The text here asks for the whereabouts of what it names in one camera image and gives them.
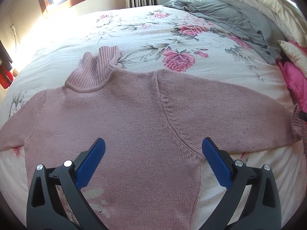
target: silver screw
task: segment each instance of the silver screw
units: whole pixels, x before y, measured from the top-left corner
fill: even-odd
[[[264,169],[267,170],[267,171],[269,171],[269,170],[271,170],[271,166],[268,165],[268,164],[265,164],[265,165],[264,165]]]
[[[37,169],[37,170],[42,170],[43,167],[44,167],[44,166],[43,166],[42,164],[39,164],[39,165],[36,166],[36,169]]]
[[[65,167],[70,167],[73,164],[73,162],[71,160],[67,160],[64,162],[64,166]]]
[[[236,166],[238,166],[238,167],[242,167],[242,166],[243,166],[243,162],[242,162],[241,160],[236,160],[236,161],[234,162],[234,164],[235,164]]]

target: floral bedspread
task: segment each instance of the floral bedspread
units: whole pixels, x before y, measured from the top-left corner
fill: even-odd
[[[0,127],[35,93],[64,85],[85,52],[97,54],[99,47],[115,45],[121,51],[118,65],[123,69],[148,72],[167,68],[217,79],[248,87],[274,98],[289,110],[294,109],[278,66],[267,64],[235,35],[185,11],[148,6],[96,12],[71,22],[64,35],[53,35],[53,39],[37,51],[12,83],[0,109]],[[300,152],[303,153],[302,144],[233,156],[253,167],[271,164],[273,170],[278,170],[277,185],[293,188],[280,193],[283,221],[291,217],[305,195],[302,188],[307,180],[306,159]],[[288,172],[287,165],[297,172]],[[0,170],[3,171],[0,190],[25,222],[28,188],[23,147],[0,152]],[[202,180],[193,229],[199,229],[225,192],[206,161],[202,165]],[[299,196],[289,199],[292,194]],[[84,196],[90,202],[99,194],[87,191]],[[104,214],[103,202],[91,206],[95,212]]]

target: knit fabric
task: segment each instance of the knit fabric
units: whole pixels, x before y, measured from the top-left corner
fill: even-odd
[[[111,230],[191,229],[205,137],[251,152],[301,136],[297,113],[265,95],[169,70],[129,72],[119,56],[117,47],[86,53],[65,86],[37,93],[0,130],[0,151],[24,146],[29,185],[37,164],[57,167],[103,138],[82,192]]]

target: blue rubber tip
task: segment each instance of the blue rubber tip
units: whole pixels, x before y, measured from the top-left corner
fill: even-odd
[[[75,184],[78,189],[88,185],[105,151],[106,144],[103,139],[99,139],[76,171]]]
[[[231,171],[218,153],[217,147],[208,138],[205,138],[203,140],[202,150],[219,184],[229,189],[232,184]]]

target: ribbed collar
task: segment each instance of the ribbed collar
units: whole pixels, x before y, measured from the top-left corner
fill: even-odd
[[[74,70],[65,82],[65,86],[79,93],[88,93],[101,89],[119,68],[118,47],[101,47],[97,56],[90,52],[83,55],[79,67]]]

